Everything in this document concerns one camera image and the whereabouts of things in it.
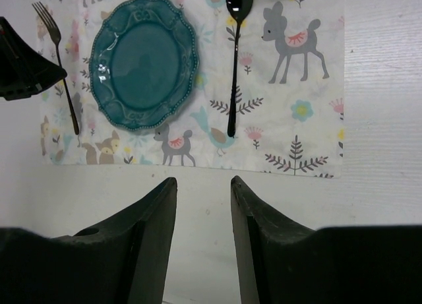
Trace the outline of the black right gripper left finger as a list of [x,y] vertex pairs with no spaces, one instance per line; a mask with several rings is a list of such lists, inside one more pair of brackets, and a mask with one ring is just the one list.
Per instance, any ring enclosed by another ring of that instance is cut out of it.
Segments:
[[177,181],[74,235],[1,229],[2,303],[161,303]]

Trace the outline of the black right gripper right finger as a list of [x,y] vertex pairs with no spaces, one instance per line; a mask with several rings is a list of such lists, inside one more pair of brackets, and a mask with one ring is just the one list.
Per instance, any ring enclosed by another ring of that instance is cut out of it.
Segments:
[[310,229],[231,180],[242,303],[420,303],[421,226]]

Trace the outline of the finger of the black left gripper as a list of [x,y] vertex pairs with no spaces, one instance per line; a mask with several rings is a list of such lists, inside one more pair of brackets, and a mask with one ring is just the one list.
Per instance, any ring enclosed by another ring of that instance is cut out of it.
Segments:
[[1,97],[31,98],[67,77],[63,67],[33,50],[1,17]]

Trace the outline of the dark metal fork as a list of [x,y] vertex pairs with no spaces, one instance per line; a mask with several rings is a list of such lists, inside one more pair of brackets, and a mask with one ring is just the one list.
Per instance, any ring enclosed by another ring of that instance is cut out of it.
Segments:
[[[58,64],[63,69],[63,64],[62,64],[61,56],[60,56],[60,52],[59,52],[59,44],[60,44],[61,39],[62,39],[59,27],[56,24],[56,22],[54,21],[52,15],[49,13],[49,11],[46,9],[46,7],[40,1],[32,3],[32,7],[34,8],[34,10],[36,11],[38,16],[41,18],[42,22],[44,23],[45,27],[47,28],[47,31],[50,35],[50,38],[55,45],[55,51],[56,51],[56,55],[57,55]],[[80,128],[79,128],[79,125],[78,125],[75,109],[74,109],[74,106],[73,106],[73,103],[72,103],[72,100],[71,100],[71,95],[70,95],[69,88],[67,86],[67,81],[66,81],[65,78],[63,79],[63,85],[64,85],[64,88],[65,88],[65,92],[66,92],[66,95],[67,95],[67,101],[68,101],[69,109],[70,109],[70,112],[71,112],[73,129],[74,129],[75,135],[78,136],[80,134]]]

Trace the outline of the teal scalloped ceramic plate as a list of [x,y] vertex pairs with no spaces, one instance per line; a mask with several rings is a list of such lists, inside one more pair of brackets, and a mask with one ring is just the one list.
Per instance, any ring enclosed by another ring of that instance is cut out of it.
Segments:
[[90,89],[115,127],[159,127],[193,93],[199,67],[193,25],[170,0],[128,0],[102,22],[92,43]]

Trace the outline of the animal print cloth placemat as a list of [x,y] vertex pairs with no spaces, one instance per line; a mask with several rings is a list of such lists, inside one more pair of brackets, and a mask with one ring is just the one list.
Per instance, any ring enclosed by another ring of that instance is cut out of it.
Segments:
[[[92,43],[128,0],[36,0],[61,35],[63,82],[42,94],[45,161],[156,164],[338,175],[344,96],[344,0],[253,0],[239,39],[236,132],[227,135],[236,23],[226,0],[170,0],[193,25],[199,67],[193,93],[159,127],[127,131],[98,109],[90,89]],[[38,50],[57,58],[42,21]]]

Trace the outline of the black metal spoon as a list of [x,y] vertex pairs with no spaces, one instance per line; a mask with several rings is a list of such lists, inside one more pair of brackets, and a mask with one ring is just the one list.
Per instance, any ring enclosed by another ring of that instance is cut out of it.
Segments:
[[229,107],[229,117],[227,123],[227,135],[234,137],[236,132],[236,88],[237,88],[237,65],[239,39],[241,37],[241,25],[249,15],[253,6],[253,0],[226,0],[226,7],[236,23],[233,52],[233,76],[231,85],[231,98]]

